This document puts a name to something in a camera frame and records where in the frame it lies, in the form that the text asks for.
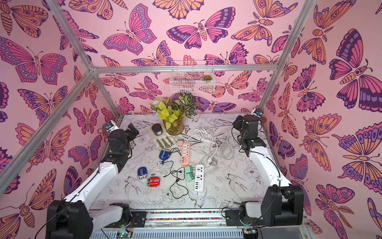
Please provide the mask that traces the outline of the pink power strip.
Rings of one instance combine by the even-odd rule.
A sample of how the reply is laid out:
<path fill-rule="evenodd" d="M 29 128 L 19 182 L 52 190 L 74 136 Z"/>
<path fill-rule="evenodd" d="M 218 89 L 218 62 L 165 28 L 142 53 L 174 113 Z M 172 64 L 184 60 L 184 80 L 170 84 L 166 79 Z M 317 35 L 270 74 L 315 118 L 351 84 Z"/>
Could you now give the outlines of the pink power strip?
<path fill-rule="evenodd" d="M 190 161 L 190 144 L 188 142 L 184 142 L 182 145 L 181 166 L 183 167 L 189 166 L 189 161 Z"/>

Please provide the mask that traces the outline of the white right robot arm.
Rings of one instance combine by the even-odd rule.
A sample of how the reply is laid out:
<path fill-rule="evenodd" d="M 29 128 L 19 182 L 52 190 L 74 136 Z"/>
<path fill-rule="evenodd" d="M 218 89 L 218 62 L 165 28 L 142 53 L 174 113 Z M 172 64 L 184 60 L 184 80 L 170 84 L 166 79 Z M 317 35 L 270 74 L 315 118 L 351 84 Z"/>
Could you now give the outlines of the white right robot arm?
<path fill-rule="evenodd" d="M 240 223 L 256 227 L 297 226 L 303 221 L 303 191 L 282 174 L 270 158 L 265 142 L 258 137 L 260 117 L 254 114 L 238 116 L 232 123 L 239 131 L 237 142 L 255 164 L 267 186 L 262 202 L 242 202 L 237 211 Z"/>

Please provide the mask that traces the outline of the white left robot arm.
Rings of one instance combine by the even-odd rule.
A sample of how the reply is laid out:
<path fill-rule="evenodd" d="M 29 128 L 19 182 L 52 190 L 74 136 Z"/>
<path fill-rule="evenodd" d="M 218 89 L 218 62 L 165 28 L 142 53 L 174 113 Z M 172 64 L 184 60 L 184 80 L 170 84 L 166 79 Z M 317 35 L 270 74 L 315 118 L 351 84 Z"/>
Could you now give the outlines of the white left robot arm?
<path fill-rule="evenodd" d="M 112 203 L 102 210 L 91 210 L 91 205 L 132 157 L 130 143 L 138 135 L 139 131 L 131 123 L 126 130 L 114 128 L 107 138 L 107 154 L 92 175 L 64 199 L 49 205 L 47 239 L 88 239 L 108 225 L 130 225 L 132 214 L 128 204 Z"/>

